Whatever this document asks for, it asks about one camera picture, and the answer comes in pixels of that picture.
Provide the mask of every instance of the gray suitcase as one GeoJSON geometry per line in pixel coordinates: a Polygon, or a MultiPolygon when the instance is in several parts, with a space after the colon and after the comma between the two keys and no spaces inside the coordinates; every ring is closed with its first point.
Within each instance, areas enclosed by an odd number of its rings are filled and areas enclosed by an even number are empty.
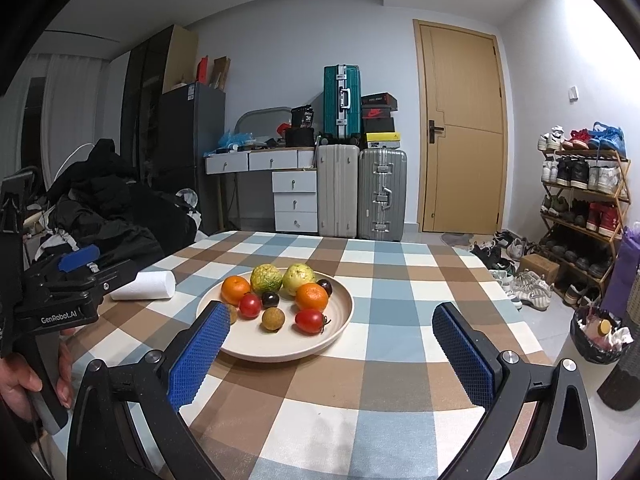
{"type": "Polygon", "coordinates": [[[357,146],[318,146],[318,233],[355,238],[358,228],[357,146]]]}
{"type": "Polygon", "coordinates": [[[360,153],[358,236],[399,242],[404,233],[406,153],[375,148],[360,153]]]}

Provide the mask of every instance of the blue gripper pad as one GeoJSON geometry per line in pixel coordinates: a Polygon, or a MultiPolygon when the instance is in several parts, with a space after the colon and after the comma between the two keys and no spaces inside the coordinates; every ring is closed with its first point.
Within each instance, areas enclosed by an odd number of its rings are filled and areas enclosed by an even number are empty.
{"type": "Polygon", "coordinates": [[[61,272],[71,272],[94,262],[100,257],[100,249],[95,245],[89,245],[78,249],[73,253],[66,254],[58,262],[58,270],[61,272]]]}
{"type": "Polygon", "coordinates": [[[468,335],[441,304],[436,307],[431,324],[433,335],[436,336],[469,400],[476,406],[488,410],[494,403],[495,396],[495,381],[491,368],[469,341],[468,335]]]}
{"type": "Polygon", "coordinates": [[[200,327],[169,371],[167,397],[176,412],[181,406],[193,402],[213,359],[218,355],[229,333],[230,321],[226,306],[216,302],[212,310],[206,308],[194,322],[201,323],[200,327]],[[207,311],[207,319],[201,320],[207,311]]]}

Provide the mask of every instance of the white curtain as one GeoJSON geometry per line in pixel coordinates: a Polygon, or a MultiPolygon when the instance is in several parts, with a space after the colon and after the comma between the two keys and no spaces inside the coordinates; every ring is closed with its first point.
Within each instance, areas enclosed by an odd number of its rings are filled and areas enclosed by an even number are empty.
{"type": "Polygon", "coordinates": [[[42,173],[49,189],[63,164],[85,160],[91,146],[78,150],[82,144],[94,142],[96,107],[101,59],[53,54],[47,68],[47,80],[42,100],[40,149],[42,173]]]}
{"type": "Polygon", "coordinates": [[[0,179],[21,166],[22,120],[31,78],[38,76],[38,56],[27,56],[0,97],[0,179]]]}

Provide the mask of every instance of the door frame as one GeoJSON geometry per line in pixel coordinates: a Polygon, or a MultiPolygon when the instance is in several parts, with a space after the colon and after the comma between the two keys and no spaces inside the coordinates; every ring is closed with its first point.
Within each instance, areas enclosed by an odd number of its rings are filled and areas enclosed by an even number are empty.
{"type": "Polygon", "coordinates": [[[429,149],[428,136],[428,114],[427,114],[427,87],[426,76],[424,71],[424,53],[422,49],[422,35],[420,27],[446,28],[447,30],[456,30],[466,34],[473,34],[481,38],[492,40],[495,49],[495,59],[498,63],[498,76],[500,78],[500,88],[502,89],[502,183],[500,186],[500,205],[498,209],[498,222],[496,228],[502,228],[502,218],[504,217],[504,197],[507,185],[507,161],[509,155],[509,131],[507,123],[507,92],[504,88],[504,74],[502,72],[502,60],[500,59],[500,48],[498,47],[498,39],[493,34],[471,30],[470,28],[456,27],[455,25],[446,25],[445,23],[425,22],[423,20],[414,20],[415,35],[415,51],[418,64],[418,86],[420,87],[420,186],[418,188],[418,215],[417,222],[420,232],[423,232],[424,213],[426,205],[426,187],[427,187],[427,160],[429,149]]]}

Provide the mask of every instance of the teal suitcase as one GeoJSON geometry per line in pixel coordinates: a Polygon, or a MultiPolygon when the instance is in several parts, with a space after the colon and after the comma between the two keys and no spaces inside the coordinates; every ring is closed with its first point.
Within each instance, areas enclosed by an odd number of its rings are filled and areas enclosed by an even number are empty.
{"type": "Polygon", "coordinates": [[[324,133],[341,142],[360,139],[360,69],[353,65],[324,67],[324,133]]]}

